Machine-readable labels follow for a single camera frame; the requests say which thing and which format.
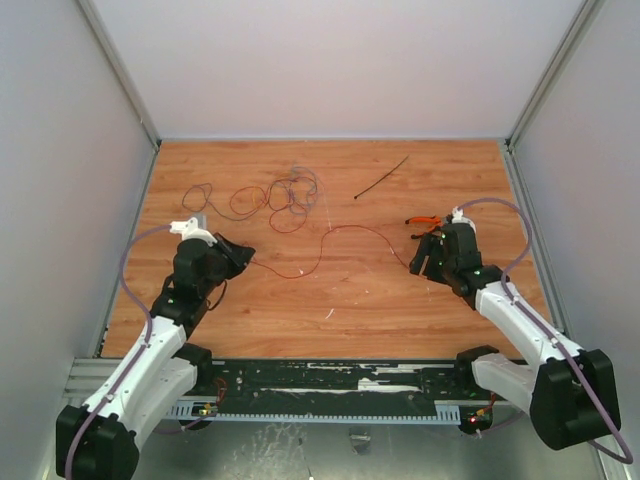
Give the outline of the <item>black zip tie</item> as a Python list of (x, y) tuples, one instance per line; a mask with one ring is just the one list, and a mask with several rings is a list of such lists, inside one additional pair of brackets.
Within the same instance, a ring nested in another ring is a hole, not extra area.
[(386, 180), (388, 177), (390, 177), (393, 173), (395, 173), (403, 164), (405, 164), (411, 155), (406, 155), (400, 162), (398, 162), (393, 168), (391, 168), (388, 172), (386, 172), (384, 175), (382, 175), (380, 178), (378, 178), (377, 180), (375, 180), (371, 185), (367, 186), (366, 188), (364, 188), (362, 191), (358, 192), (357, 194), (355, 194), (353, 196), (353, 200), (358, 200), (360, 197), (362, 197), (363, 195), (365, 195), (366, 193), (368, 193), (369, 191), (371, 191), (372, 189), (374, 189), (377, 185), (379, 185), (381, 182), (383, 182), (384, 180)]

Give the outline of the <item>orange black needle-nose pliers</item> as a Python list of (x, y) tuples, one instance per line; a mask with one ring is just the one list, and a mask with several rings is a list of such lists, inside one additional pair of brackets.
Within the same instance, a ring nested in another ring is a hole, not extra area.
[(426, 234), (430, 234), (434, 231), (439, 230), (443, 225), (444, 221), (441, 217), (434, 216), (414, 216), (405, 220), (406, 225), (418, 225), (424, 226), (424, 230), (421, 233), (414, 233), (410, 236), (411, 239), (417, 240), (422, 238)]

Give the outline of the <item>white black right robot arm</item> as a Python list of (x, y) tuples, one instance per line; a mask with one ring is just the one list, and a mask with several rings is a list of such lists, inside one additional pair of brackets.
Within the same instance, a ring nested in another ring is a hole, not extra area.
[(585, 350), (553, 328), (519, 294), (509, 276), (486, 265), (468, 223), (449, 223), (418, 236), (409, 264), (414, 275), (446, 285), (494, 324), (523, 358), (476, 347), (459, 354), (456, 391), (476, 398), (488, 390), (525, 412), (539, 438), (561, 450), (621, 427), (613, 364), (600, 349)]

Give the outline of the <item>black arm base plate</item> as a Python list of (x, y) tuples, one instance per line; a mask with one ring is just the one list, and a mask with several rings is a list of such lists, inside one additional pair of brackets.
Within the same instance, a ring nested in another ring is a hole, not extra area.
[(191, 421), (232, 397), (417, 394), (462, 410), (489, 405), (493, 395), (463, 385), (451, 360), (216, 359), (213, 381), (180, 398), (170, 419)]

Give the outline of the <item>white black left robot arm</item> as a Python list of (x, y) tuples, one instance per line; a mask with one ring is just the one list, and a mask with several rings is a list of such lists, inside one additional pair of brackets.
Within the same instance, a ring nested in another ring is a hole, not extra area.
[(189, 338), (209, 296), (245, 271), (256, 251), (219, 233), (186, 234), (145, 325), (115, 370), (81, 406), (56, 420), (56, 473), (64, 479), (130, 479), (143, 446), (171, 406), (215, 381), (210, 350)]

